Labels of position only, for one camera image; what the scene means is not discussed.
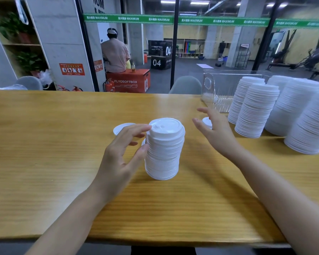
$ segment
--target pink shirt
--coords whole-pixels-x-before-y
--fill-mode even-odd
[[[104,63],[108,72],[123,72],[127,68],[127,60],[130,59],[126,45],[117,38],[111,38],[100,44],[103,57],[108,60]]]

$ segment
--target white mat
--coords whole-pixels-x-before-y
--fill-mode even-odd
[[[197,65],[204,69],[213,69],[213,67],[210,67],[208,64],[197,64]]]

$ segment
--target fire extinguisher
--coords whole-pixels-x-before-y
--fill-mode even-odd
[[[103,89],[105,92],[115,92],[115,84],[111,79],[108,79],[103,84]]]

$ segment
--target hand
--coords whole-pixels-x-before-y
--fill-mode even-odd
[[[122,192],[144,160],[149,149],[148,144],[141,146],[128,164],[124,162],[123,155],[128,145],[137,145],[137,142],[132,141],[133,137],[142,138],[145,136],[143,132],[150,129],[151,125],[148,124],[124,127],[106,147],[97,175],[89,187],[101,195],[103,206]]]
[[[229,158],[229,156],[234,154],[236,149],[241,146],[234,137],[227,117],[215,109],[207,107],[198,108],[197,111],[208,114],[209,119],[212,121],[213,129],[209,129],[201,120],[193,118],[192,121],[196,128],[207,138],[217,152]]]

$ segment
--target left hand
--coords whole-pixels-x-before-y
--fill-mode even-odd
[[[137,145],[137,142],[132,141],[133,137],[142,138],[145,136],[143,132],[150,129],[151,125],[148,124],[124,127],[106,147],[97,175],[89,187],[101,196],[104,205],[122,192],[144,160],[149,149],[148,144],[141,146],[127,164],[123,155],[128,145]]]

